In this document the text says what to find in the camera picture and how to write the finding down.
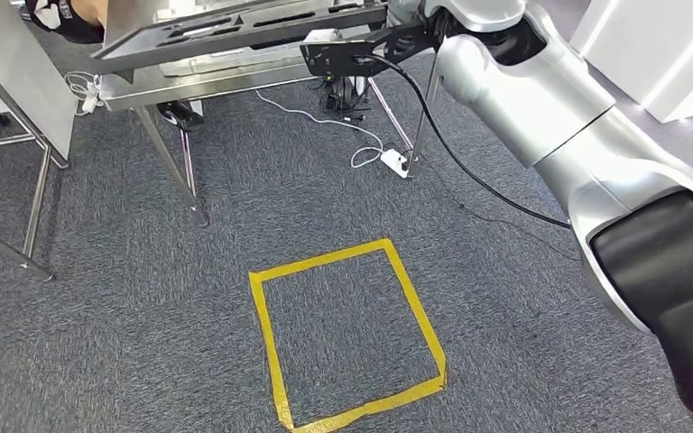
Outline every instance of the cable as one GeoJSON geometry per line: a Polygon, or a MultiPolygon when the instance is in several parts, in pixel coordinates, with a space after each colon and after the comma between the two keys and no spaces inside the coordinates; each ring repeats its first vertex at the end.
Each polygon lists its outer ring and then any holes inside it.
{"type": "Polygon", "coordinates": [[[353,169],[359,169],[360,167],[362,167],[362,166],[364,166],[364,165],[366,165],[366,164],[369,164],[369,163],[371,163],[371,162],[373,162],[373,161],[376,161],[377,159],[381,158],[381,155],[383,155],[383,142],[381,141],[380,138],[378,138],[378,135],[373,134],[373,133],[371,133],[370,131],[368,131],[368,130],[366,130],[366,129],[363,129],[363,128],[359,127],[359,126],[354,126],[353,124],[345,124],[344,122],[339,122],[339,121],[336,121],[336,120],[319,120],[319,119],[315,118],[314,115],[311,115],[310,113],[307,113],[306,111],[301,111],[301,110],[290,110],[290,109],[288,109],[288,108],[286,108],[286,107],[284,107],[284,106],[281,106],[280,104],[278,104],[278,103],[272,101],[271,99],[267,99],[266,97],[263,97],[262,94],[259,93],[258,90],[256,90],[256,95],[259,96],[259,98],[262,99],[264,102],[266,102],[266,103],[268,103],[268,104],[272,104],[273,106],[276,106],[276,107],[280,108],[282,111],[284,111],[284,112],[286,112],[286,113],[296,113],[296,114],[300,114],[300,115],[305,115],[305,116],[307,116],[309,119],[311,119],[312,122],[315,122],[315,123],[317,123],[317,124],[340,124],[340,125],[345,126],[345,127],[347,127],[347,128],[351,128],[351,129],[354,129],[354,130],[356,130],[356,131],[360,131],[360,132],[363,133],[363,134],[367,134],[367,135],[373,137],[374,140],[376,140],[376,141],[378,142],[378,145],[379,145],[380,147],[366,146],[366,147],[357,149],[357,151],[356,151],[355,153],[352,154],[352,159],[349,161],[349,163],[350,163],[350,165],[352,166],[353,169]],[[355,157],[356,157],[358,154],[360,154],[360,153],[362,153],[362,152],[366,152],[366,151],[376,151],[377,154],[376,154],[373,158],[371,158],[371,159],[369,159],[369,160],[367,160],[367,161],[360,162],[359,164],[355,165],[355,157]]]}
{"type": "Polygon", "coordinates": [[[77,116],[87,115],[94,111],[97,106],[102,106],[103,103],[98,99],[99,95],[99,76],[84,72],[82,70],[73,70],[65,74],[65,84],[68,85],[70,91],[77,100],[81,101],[81,112],[76,111],[77,116]]]}
{"type": "Polygon", "coordinates": [[[511,228],[514,228],[514,229],[516,229],[516,230],[522,232],[523,234],[525,234],[525,235],[531,237],[532,239],[535,239],[536,241],[540,242],[541,244],[546,245],[551,251],[553,251],[554,253],[557,253],[557,254],[561,255],[561,256],[564,257],[565,259],[571,260],[572,262],[580,262],[580,259],[578,259],[577,257],[570,257],[569,255],[563,253],[559,248],[557,248],[557,247],[555,247],[554,245],[550,244],[548,241],[546,241],[546,240],[544,240],[544,239],[541,239],[540,237],[538,237],[538,236],[536,236],[536,235],[533,235],[532,233],[530,233],[530,232],[528,232],[527,230],[525,230],[525,229],[519,227],[518,225],[516,225],[515,223],[512,223],[511,221],[506,221],[506,220],[497,219],[497,218],[488,218],[488,217],[481,216],[481,215],[477,214],[477,213],[476,213],[475,211],[473,211],[471,208],[469,208],[468,206],[466,206],[466,205],[463,203],[463,201],[462,201],[460,198],[458,198],[458,197],[456,196],[456,193],[453,192],[453,189],[451,189],[451,188],[448,186],[447,183],[445,183],[445,180],[442,178],[442,175],[439,174],[439,171],[437,171],[437,168],[434,167],[434,164],[432,164],[431,161],[429,161],[429,159],[428,159],[426,156],[424,156],[423,154],[421,155],[421,158],[423,158],[423,160],[425,161],[425,163],[431,167],[431,170],[434,171],[434,174],[435,174],[435,175],[437,175],[437,179],[439,179],[439,182],[442,184],[443,187],[445,187],[445,190],[446,190],[446,191],[448,192],[448,194],[453,198],[453,200],[456,201],[456,202],[458,203],[458,205],[460,206],[460,208],[463,209],[463,210],[465,210],[468,214],[474,216],[474,218],[479,219],[479,220],[482,220],[482,221],[486,221],[486,222],[488,222],[488,223],[501,223],[501,224],[506,224],[507,226],[510,226],[511,228]]]}
{"type": "Polygon", "coordinates": [[[437,135],[439,138],[439,141],[442,143],[442,146],[445,148],[445,150],[448,152],[451,158],[453,158],[453,161],[456,162],[458,167],[463,170],[468,177],[473,179],[476,183],[478,183],[482,188],[487,189],[490,194],[493,194],[497,198],[499,198],[503,203],[506,203],[507,205],[519,210],[520,212],[523,212],[531,217],[538,218],[541,221],[545,221],[549,224],[553,224],[554,226],[559,226],[562,228],[570,228],[570,225],[563,222],[559,221],[557,219],[551,218],[550,216],[545,216],[543,214],[539,214],[538,212],[535,212],[534,210],[528,209],[527,207],[524,207],[520,205],[519,203],[516,203],[514,201],[511,201],[508,197],[504,196],[497,190],[495,190],[493,187],[488,185],[484,180],[479,179],[478,176],[476,176],[461,160],[456,156],[456,154],[453,152],[452,149],[450,149],[450,146],[448,146],[447,142],[445,142],[445,139],[442,138],[442,133],[439,131],[439,128],[437,127],[437,123],[434,122],[434,118],[431,116],[431,112],[429,111],[429,106],[426,103],[426,98],[423,97],[423,92],[420,90],[420,86],[418,83],[416,83],[416,80],[413,79],[410,75],[408,75],[407,72],[405,72],[405,69],[399,67],[395,63],[381,57],[381,56],[376,56],[375,54],[368,54],[364,56],[365,58],[368,59],[373,59],[382,62],[389,68],[393,69],[395,72],[400,74],[403,78],[405,78],[408,83],[411,84],[413,87],[413,90],[416,92],[416,96],[418,97],[421,107],[423,108],[423,113],[426,115],[426,118],[429,119],[429,125],[431,125],[431,129],[434,130],[434,134],[437,135]]]}

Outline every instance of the gray carpet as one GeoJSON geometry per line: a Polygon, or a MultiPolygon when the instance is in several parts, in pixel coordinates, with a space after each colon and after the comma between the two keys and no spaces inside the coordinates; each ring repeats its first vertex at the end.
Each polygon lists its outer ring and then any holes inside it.
{"type": "MultiPolygon", "coordinates": [[[[61,70],[82,69],[72,60],[85,49],[39,37],[61,70]]],[[[407,68],[423,79],[429,58],[407,68]]],[[[411,91],[391,72],[377,80],[411,129],[411,91]]],[[[264,94],[317,109],[307,84],[264,94]]],[[[556,210],[473,115],[447,97],[434,109],[473,170],[556,210]]],[[[568,233],[474,186],[435,141],[405,181],[379,164],[349,168],[360,135],[253,94],[209,101],[207,117],[193,137],[206,229],[133,114],[78,119],[72,168],[52,170],[38,243],[57,280],[37,282],[0,257],[0,431],[284,431],[247,273],[382,237],[447,354],[448,383],[344,431],[693,431],[657,342],[604,310],[565,257],[568,233]]],[[[365,127],[398,141],[378,110],[365,127]]],[[[33,145],[0,149],[0,234],[15,244],[38,162],[33,145]]],[[[264,287],[297,425],[434,375],[380,254],[264,287]]]]}

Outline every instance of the power strip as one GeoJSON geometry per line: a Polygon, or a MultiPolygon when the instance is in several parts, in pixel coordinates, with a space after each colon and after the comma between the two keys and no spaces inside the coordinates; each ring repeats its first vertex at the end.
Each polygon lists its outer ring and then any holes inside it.
{"type": "Polygon", "coordinates": [[[395,151],[394,149],[389,149],[381,154],[381,162],[386,164],[387,167],[392,169],[392,171],[397,173],[403,179],[408,177],[408,171],[403,168],[405,162],[407,161],[407,158],[402,156],[401,153],[395,151]]]}

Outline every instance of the black cable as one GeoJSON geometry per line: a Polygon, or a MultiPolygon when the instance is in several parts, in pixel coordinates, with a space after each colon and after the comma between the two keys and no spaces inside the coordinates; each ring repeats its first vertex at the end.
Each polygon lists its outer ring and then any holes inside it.
{"type": "Polygon", "coordinates": [[[442,184],[443,187],[445,187],[445,190],[446,190],[446,191],[448,192],[448,194],[453,198],[453,201],[455,201],[456,203],[458,203],[458,205],[460,206],[460,208],[463,209],[463,210],[465,210],[469,215],[471,215],[471,216],[473,216],[474,218],[479,219],[479,220],[481,220],[481,221],[486,221],[486,222],[488,222],[488,223],[501,223],[501,224],[506,224],[507,226],[510,226],[511,228],[514,228],[514,229],[516,229],[516,230],[522,232],[524,235],[527,235],[527,236],[531,237],[532,239],[535,239],[536,241],[540,242],[541,244],[544,244],[544,245],[547,246],[551,251],[553,251],[554,253],[557,253],[557,254],[561,255],[561,256],[564,257],[565,259],[571,260],[571,261],[573,261],[573,262],[580,262],[580,259],[578,259],[577,257],[571,257],[571,256],[569,256],[569,255],[563,253],[559,248],[557,248],[556,246],[552,245],[551,243],[549,243],[549,242],[546,241],[545,239],[541,239],[540,237],[538,237],[538,236],[536,236],[536,235],[534,235],[534,234],[528,232],[528,231],[525,230],[524,228],[519,227],[518,225],[516,225],[515,223],[512,223],[511,221],[506,221],[506,220],[497,219],[497,218],[488,218],[488,217],[486,217],[486,216],[481,216],[481,215],[477,214],[477,213],[476,213],[475,211],[473,211],[471,208],[469,208],[468,206],[466,206],[466,205],[464,204],[464,202],[463,202],[460,198],[458,198],[458,197],[456,196],[456,193],[453,192],[453,189],[451,189],[451,188],[448,186],[447,183],[445,183],[445,180],[442,178],[442,175],[439,174],[439,171],[437,171],[437,169],[434,167],[434,164],[432,164],[431,161],[429,161],[429,159],[428,159],[426,156],[424,156],[423,154],[421,155],[421,158],[423,158],[423,160],[425,161],[425,163],[426,163],[427,165],[429,165],[429,167],[431,167],[431,170],[434,171],[434,174],[437,175],[437,179],[439,179],[439,182],[442,184]]]}
{"type": "Polygon", "coordinates": [[[559,226],[562,228],[570,228],[570,225],[563,222],[563,221],[559,221],[559,220],[554,219],[550,216],[545,216],[543,214],[539,214],[538,212],[535,212],[534,210],[528,209],[527,207],[524,207],[524,206],[520,205],[519,203],[511,201],[508,197],[504,196],[503,194],[501,194],[500,192],[495,190],[493,187],[488,185],[484,180],[479,179],[478,176],[476,176],[466,165],[464,165],[463,162],[461,162],[461,160],[456,156],[456,154],[453,152],[453,150],[450,149],[450,146],[448,146],[447,142],[445,142],[445,139],[442,138],[442,133],[439,131],[439,128],[437,127],[437,123],[434,122],[434,118],[431,116],[431,112],[429,111],[429,106],[426,103],[426,98],[424,98],[423,92],[421,92],[420,86],[418,85],[418,83],[416,83],[416,80],[413,79],[413,77],[411,77],[410,75],[408,75],[408,73],[405,72],[405,69],[401,68],[397,64],[395,64],[395,63],[393,63],[393,62],[391,62],[391,61],[389,61],[389,60],[387,60],[381,56],[376,56],[374,54],[368,54],[365,56],[365,58],[373,59],[373,60],[377,60],[377,61],[382,62],[383,64],[385,64],[386,66],[388,66],[389,68],[393,69],[395,72],[400,74],[403,78],[405,78],[406,81],[408,81],[408,83],[411,84],[411,87],[413,87],[413,90],[416,92],[416,96],[418,97],[420,104],[421,104],[421,107],[423,108],[424,115],[426,115],[426,118],[429,119],[429,125],[431,125],[431,129],[434,130],[434,134],[437,135],[437,137],[439,138],[439,141],[442,143],[442,146],[448,152],[450,157],[453,158],[453,161],[456,162],[458,167],[460,167],[461,170],[463,170],[468,175],[468,177],[470,177],[472,180],[474,180],[476,183],[478,183],[482,188],[487,189],[487,191],[490,192],[490,194],[493,194],[497,198],[501,199],[501,201],[503,201],[503,203],[506,203],[507,205],[519,210],[520,212],[523,212],[523,213],[525,213],[531,217],[538,218],[539,220],[547,222],[549,224],[553,224],[554,226],[559,226]]]}

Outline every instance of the yellow tape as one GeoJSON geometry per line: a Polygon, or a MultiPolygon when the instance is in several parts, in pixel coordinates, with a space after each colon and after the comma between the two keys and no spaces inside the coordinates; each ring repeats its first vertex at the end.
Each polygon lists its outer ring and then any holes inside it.
{"type": "Polygon", "coordinates": [[[445,371],[446,360],[445,353],[439,345],[437,335],[426,317],[426,312],[420,304],[418,295],[413,289],[411,279],[405,271],[405,267],[400,262],[400,256],[394,249],[392,241],[389,239],[380,239],[367,244],[353,246],[335,253],[323,254],[311,259],[302,260],[300,262],[289,263],[276,268],[271,268],[261,272],[249,272],[248,280],[251,285],[251,293],[256,304],[256,312],[259,315],[259,323],[262,328],[262,338],[264,347],[267,352],[267,363],[270,367],[270,379],[273,387],[273,401],[277,409],[277,416],[280,422],[293,433],[327,433],[338,428],[343,428],[347,424],[365,416],[378,413],[384,410],[394,409],[403,404],[416,401],[423,397],[433,394],[441,390],[445,386],[445,371]],[[274,336],[272,324],[270,323],[269,313],[267,312],[266,302],[264,301],[263,282],[274,278],[279,278],[284,275],[290,275],[295,272],[306,271],[315,266],[338,262],[351,257],[356,257],[361,254],[371,253],[373,251],[384,250],[389,258],[389,263],[394,269],[394,274],[402,286],[402,291],[405,298],[411,306],[413,316],[418,321],[420,331],[423,334],[426,344],[429,346],[431,356],[434,358],[434,363],[437,365],[439,375],[426,382],[412,386],[410,389],[403,392],[398,392],[383,399],[369,401],[362,406],[347,410],[332,417],[319,419],[310,424],[295,427],[293,425],[293,416],[291,415],[291,407],[288,404],[288,397],[285,393],[285,385],[282,381],[282,370],[280,368],[280,360],[278,359],[277,351],[274,346],[274,336]]]}

